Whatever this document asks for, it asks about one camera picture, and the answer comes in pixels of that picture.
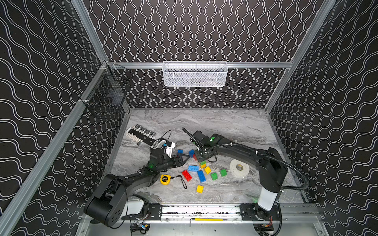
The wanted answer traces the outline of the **blue square lego brick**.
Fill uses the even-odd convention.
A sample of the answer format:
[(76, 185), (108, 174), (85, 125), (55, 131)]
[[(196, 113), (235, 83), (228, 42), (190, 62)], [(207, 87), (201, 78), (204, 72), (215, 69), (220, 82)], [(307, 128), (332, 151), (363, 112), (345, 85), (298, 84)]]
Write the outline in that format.
[(189, 156), (190, 156), (191, 158), (194, 157), (194, 154), (195, 154), (195, 151), (194, 151), (194, 150), (190, 150), (190, 151), (189, 151)]

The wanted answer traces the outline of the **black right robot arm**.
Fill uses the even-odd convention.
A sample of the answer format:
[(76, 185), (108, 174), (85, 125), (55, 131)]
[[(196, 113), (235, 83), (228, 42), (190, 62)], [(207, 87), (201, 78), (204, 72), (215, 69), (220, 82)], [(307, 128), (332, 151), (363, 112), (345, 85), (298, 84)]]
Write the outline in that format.
[[(257, 201), (257, 210), (269, 212), (283, 190), (305, 190), (309, 187), (307, 177), (292, 164), (285, 162), (275, 148), (270, 147), (267, 150), (252, 148), (218, 134), (208, 137), (199, 130), (193, 134), (185, 128), (182, 128), (182, 131), (190, 136), (190, 141), (197, 147), (195, 156), (199, 162), (223, 155), (248, 164), (259, 171), (261, 191)], [(301, 186), (283, 185), (289, 169), (295, 171), (301, 178), (303, 181)]]

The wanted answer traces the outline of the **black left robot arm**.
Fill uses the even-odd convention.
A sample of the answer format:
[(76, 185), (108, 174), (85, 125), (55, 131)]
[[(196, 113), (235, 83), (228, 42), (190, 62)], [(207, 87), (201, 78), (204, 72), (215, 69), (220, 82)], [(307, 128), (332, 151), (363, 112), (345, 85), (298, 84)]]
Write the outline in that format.
[(182, 153), (169, 157), (162, 148), (151, 149), (149, 162), (136, 173), (128, 176), (106, 175), (86, 202), (84, 213), (110, 228), (120, 219), (146, 217), (148, 201), (134, 199), (135, 191), (152, 186), (161, 172), (181, 167), (190, 158)]

